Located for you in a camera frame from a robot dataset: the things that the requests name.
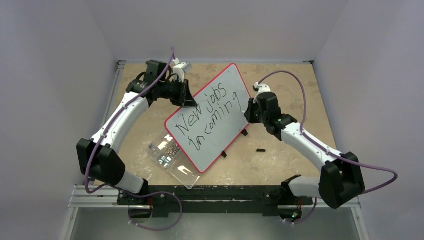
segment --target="white wall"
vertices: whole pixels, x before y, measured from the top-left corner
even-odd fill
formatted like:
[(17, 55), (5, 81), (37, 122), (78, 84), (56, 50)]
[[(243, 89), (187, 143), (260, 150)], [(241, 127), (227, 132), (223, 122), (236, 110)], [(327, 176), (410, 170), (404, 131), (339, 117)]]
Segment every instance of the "white wall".
[(0, 238), (57, 240), (116, 62), (83, 0), (0, 6)]
[[(350, 0), (314, 69), (337, 147), (395, 169), (360, 198), (371, 239), (422, 239), (424, 2)], [(365, 186), (392, 176), (363, 170)]]
[(348, 0), (86, 0), (119, 60), (309, 61)]

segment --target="small black object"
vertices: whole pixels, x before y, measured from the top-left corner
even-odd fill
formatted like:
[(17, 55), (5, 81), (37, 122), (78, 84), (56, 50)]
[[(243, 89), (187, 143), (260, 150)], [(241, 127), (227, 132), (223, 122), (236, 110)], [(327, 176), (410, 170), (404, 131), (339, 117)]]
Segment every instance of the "small black object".
[(243, 131), (241, 131), (241, 134), (246, 137), (249, 133), (246, 129), (243, 129)]

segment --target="wooden table surface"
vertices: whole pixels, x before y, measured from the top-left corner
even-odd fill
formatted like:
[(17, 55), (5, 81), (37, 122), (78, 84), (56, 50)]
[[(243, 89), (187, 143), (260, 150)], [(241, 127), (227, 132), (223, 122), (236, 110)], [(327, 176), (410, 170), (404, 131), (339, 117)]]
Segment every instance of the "wooden table surface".
[[(219, 74), (228, 64), (194, 63), (186, 75), (194, 94)], [(299, 77), (306, 91), (307, 117), (305, 129), (324, 143), (335, 147), (327, 113), (314, 70), (310, 64), (237, 64), (251, 96), (252, 86), (265, 75), (277, 71), (290, 71)], [(126, 64), (118, 94), (117, 108), (125, 89), (146, 64)], [(299, 122), (303, 116), (303, 97), (299, 84), (290, 75), (279, 73), (266, 81), (277, 95), (282, 113), (290, 114)], [(167, 99), (159, 99), (135, 123), (124, 140), (119, 156), (126, 168), (149, 181), (150, 185), (181, 185), (169, 172), (148, 155), (149, 142), (157, 139), (163, 131), (164, 122), (178, 107)], [(238, 137), (226, 150), (227, 158), (220, 157), (201, 175), (196, 185), (280, 185), (296, 174), (307, 177), (319, 176), (318, 170), (291, 146), (280, 142), (267, 133), (262, 124), (250, 124), (248, 135)]]

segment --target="clear plastic bag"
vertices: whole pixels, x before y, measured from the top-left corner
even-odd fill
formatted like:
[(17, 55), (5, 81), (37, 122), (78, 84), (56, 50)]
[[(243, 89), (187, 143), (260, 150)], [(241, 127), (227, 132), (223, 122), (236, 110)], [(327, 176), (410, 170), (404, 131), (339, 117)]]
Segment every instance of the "clear plastic bag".
[(187, 189), (192, 189), (202, 175), (165, 129), (149, 143), (148, 154)]

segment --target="robotic arm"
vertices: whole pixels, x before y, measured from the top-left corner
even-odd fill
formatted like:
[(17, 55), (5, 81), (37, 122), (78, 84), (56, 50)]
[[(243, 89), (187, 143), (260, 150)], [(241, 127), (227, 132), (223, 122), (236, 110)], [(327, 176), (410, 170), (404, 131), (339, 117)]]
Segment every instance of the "robotic arm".
[[(282, 182), (282, 191), (286, 197), (320, 198), (331, 208), (337, 209), (365, 191), (360, 167), (329, 155), (333, 153), (359, 162), (353, 153), (343, 154), (327, 146), (301, 129), (301, 124), (294, 117), (282, 114), (277, 96), (271, 92), (268, 85), (256, 83), (253, 89), (257, 94), (255, 98), (249, 99), (247, 111), (244, 113), (247, 121), (251, 124), (262, 123), (269, 134), (295, 148), (320, 172), (319, 179), (295, 175)], [(305, 134), (327, 150), (318, 148)]]
[[(189, 62), (174, 60), (175, 66), (169, 69), (169, 76), (165, 75), (151, 88), (144, 97), (137, 98), (131, 105), (126, 106), (130, 100), (149, 87), (164, 71), (165, 62), (150, 60), (147, 63), (146, 72), (141, 73), (126, 88), (126, 93), (118, 107), (106, 124), (94, 134), (90, 140), (81, 139), (76, 145), (79, 167), (84, 175), (89, 158), (93, 153), (95, 145), (102, 139), (95, 153), (89, 177), (102, 181), (111, 186), (139, 194), (148, 191), (147, 180), (140, 178), (126, 170), (125, 164), (118, 156), (121, 145), (136, 123), (136, 120), (159, 98), (169, 99), (173, 105), (183, 108), (197, 107), (189, 89), (189, 81), (184, 79), (185, 73), (192, 69)], [(108, 134), (103, 132), (110, 122), (113, 122)]]

